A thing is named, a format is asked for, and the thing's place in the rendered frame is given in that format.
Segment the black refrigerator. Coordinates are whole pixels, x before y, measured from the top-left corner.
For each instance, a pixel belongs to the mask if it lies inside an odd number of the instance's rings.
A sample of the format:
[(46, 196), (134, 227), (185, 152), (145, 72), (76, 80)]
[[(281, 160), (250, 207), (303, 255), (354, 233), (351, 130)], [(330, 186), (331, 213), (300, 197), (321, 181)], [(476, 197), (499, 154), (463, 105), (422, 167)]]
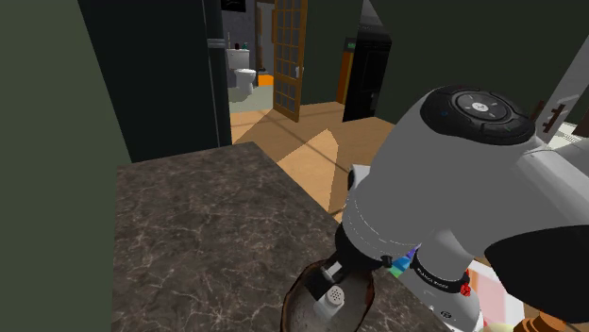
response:
[(133, 162), (232, 143), (221, 0), (77, 0)]

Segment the brown wooden round object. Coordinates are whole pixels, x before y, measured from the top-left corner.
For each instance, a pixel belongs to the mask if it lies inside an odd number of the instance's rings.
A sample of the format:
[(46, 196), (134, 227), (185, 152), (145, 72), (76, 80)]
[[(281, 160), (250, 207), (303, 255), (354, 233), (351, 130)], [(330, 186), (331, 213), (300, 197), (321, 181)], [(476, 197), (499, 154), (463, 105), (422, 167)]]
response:
[(566, 322), (540, 311), (535, 318), (525, 318), (513, 332), (564, 332)]

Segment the wooden lattice door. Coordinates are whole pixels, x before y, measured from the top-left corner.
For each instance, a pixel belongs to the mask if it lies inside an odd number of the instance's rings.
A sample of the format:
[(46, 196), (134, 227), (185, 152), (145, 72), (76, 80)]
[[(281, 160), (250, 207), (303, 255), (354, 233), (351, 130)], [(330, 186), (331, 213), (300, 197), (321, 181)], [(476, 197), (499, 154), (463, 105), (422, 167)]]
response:
[(307, 14), (308, 0), (275, 0), (273, 109), (296, 123), (300, 117)]

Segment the black cabinet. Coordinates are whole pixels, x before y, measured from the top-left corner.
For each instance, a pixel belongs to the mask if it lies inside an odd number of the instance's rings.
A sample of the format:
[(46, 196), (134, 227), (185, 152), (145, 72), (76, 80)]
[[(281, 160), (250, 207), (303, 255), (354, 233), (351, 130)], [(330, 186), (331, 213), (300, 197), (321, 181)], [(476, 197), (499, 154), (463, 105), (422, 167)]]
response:
[(359, 24), (343, 121), (373, 117), (392, 41), (382, 25)]

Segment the white toilet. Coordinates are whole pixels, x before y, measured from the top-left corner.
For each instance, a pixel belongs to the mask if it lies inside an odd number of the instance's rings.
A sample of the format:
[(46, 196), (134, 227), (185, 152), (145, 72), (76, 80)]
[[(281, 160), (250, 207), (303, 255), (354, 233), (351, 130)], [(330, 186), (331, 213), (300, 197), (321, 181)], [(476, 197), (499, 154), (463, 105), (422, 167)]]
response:
[(228, 68), (236, 76), (236, 87), (245, 95), (253, 93), (253, 82), (257, 72), (249, 68), (248, 49), (227, 49)]

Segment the brown bowl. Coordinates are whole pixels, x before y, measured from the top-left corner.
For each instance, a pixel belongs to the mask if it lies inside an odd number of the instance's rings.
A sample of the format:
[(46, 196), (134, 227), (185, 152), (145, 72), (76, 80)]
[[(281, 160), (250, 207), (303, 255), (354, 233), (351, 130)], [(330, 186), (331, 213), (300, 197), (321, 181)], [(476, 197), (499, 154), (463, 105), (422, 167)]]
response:
[(374, 278), (369, 271), (352, 272), (338, 285), (345, 292), (345, 304), (330, 320), (320, 318), (314, 311), (313, 299), (304, 286), (304, 278), (311, 271), (333, 274), (336, 269), (326, 269), (326, 259), (306, 267), (286, 293), (281, 311), (280, 332), (358, 332), (375, 298)]

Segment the grey salt shaker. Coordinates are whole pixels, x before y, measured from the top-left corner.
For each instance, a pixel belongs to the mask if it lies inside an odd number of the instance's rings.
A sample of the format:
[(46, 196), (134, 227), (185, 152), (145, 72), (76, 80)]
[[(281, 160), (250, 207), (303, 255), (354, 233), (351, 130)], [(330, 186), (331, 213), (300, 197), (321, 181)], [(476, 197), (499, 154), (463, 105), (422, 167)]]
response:
[(332, 286), (313, 305), (315, 313), (324, 320), (330, 320), (345, 304), (345, 292), (338, 285)]

